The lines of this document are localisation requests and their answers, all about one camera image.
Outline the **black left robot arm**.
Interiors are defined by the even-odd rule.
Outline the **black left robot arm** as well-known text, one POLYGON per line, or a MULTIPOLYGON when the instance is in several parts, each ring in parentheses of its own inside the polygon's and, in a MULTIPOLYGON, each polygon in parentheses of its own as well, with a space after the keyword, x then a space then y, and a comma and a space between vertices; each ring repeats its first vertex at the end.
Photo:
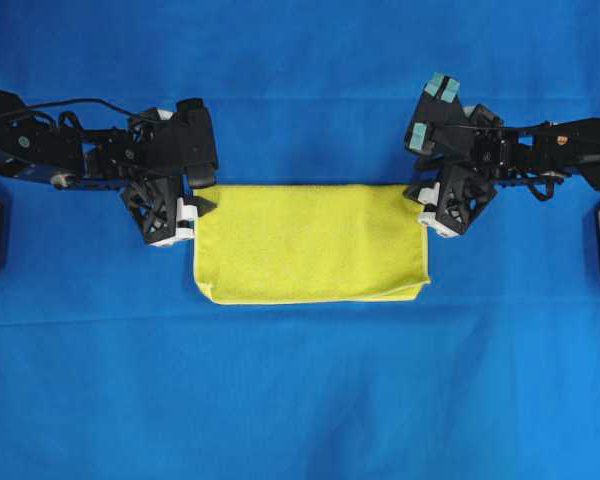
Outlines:
POLYGON ((147 245, 193 238, 195 223, 217 205, 200 196, 219 168, 212 119, 200 98, 127 112, 126 128, 90 129, 61 102, 27 105, 0 90, 0 176, 57 190, 116 191, 147 245))

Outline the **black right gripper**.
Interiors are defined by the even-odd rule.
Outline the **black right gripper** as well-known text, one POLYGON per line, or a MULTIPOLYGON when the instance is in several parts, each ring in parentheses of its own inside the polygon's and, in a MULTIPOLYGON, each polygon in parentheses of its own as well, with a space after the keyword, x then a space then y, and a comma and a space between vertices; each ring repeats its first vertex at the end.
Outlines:
POLYGON ((459 165, 447 165, 436 181, 409 185, 403 192, 405 199, 424 206, 418 223, 443 238, 464 235, 495 195, 489 180, 459 165))

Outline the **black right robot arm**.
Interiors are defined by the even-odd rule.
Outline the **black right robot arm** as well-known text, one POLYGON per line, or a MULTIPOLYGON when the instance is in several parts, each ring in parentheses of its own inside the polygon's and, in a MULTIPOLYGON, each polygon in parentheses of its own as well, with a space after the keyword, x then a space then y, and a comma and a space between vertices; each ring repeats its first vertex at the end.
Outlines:
POLYGON ((574 174, 600 192, 600 118, 507 127, 483 105, 424 107, 405 135, 419 172, 434 178, 406 188, 419 223, 443 238, 467 232, 498 188, 524 187, 537 200, 574 174))

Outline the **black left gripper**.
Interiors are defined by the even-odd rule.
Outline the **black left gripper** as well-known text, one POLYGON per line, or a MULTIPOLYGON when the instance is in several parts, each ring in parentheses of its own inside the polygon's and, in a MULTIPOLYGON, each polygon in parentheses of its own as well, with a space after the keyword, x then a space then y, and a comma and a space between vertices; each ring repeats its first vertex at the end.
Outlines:
POLYGON ((179 176, 130 183, 121 199, 146 245, 170 247, 194 239, 194 222, 217 208, 201 196, 185 198, 179 176))

